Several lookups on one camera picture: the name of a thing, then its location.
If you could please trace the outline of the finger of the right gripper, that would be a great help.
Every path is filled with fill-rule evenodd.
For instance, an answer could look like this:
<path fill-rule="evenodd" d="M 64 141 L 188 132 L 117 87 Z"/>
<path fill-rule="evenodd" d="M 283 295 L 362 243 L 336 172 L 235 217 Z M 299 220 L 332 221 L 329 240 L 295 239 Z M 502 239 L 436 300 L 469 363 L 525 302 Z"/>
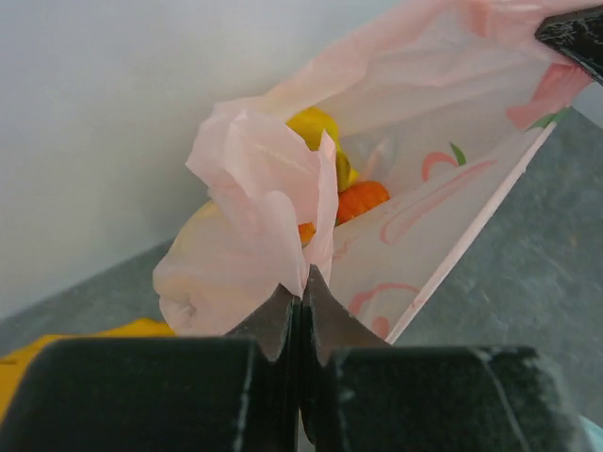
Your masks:
<path fill-rule="evenodd" d="M 537 41 L 566 57 L 602 84 L 602 6 L 546 17 L 534 33 Z"/>

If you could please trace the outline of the yellow mango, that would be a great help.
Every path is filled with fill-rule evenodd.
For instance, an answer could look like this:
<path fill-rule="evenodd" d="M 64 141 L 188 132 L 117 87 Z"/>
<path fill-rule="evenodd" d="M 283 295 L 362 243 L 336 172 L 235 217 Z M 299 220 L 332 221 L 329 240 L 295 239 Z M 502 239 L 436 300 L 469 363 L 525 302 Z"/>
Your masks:
<path fill-rule="evenodd" d="M 336 147 L 335 168 L 338 192 L 345 191 L 356 182 L 358 171 L 350 164 L 348 156 L 342 150 L 338 125 L 330 115 L 311 106 L 290 118 L 286 125 L 305 141 L 310 151 L 318 150 L 324 134 L 331 138 Z"/>

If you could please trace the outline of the pink peach plastic bag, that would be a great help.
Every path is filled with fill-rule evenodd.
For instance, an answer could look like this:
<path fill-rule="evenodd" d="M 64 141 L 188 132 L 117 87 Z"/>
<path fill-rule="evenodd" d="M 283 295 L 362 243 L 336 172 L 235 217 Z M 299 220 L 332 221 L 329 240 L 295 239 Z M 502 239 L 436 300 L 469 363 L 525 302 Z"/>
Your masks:
<path fill-rule="evenodd" d="M 166 322 L 218 335 L 317 266 L 396 340 L 592 81 L 598 1 L 405 1 L 263 95 L 222 102 L 187 160 L 208 202 L 154 272 Z"/>

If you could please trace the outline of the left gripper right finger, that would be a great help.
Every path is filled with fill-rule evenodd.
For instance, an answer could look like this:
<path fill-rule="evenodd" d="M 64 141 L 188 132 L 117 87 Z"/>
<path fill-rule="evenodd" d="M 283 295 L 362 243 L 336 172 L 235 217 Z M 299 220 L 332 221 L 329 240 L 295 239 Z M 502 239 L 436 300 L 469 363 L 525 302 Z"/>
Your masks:
<path fill-rule="evenodd" d="M 301 419 L 311 444 L 319 444 L 331 416 L 333 391 L 326 378 L 333 352 L 387 346 L 332 295 L 318 266 L 311 265 L 301 299 Z"/>

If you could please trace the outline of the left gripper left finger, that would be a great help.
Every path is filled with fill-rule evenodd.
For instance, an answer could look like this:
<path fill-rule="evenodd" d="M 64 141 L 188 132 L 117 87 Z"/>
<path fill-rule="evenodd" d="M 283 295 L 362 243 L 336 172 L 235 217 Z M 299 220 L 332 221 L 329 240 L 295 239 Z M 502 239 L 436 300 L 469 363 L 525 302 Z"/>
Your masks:
<path fill-rule="evenodd" d="M 225 335 L 222 451 L 295 451 L 301 300 L 282 286 Z"/>

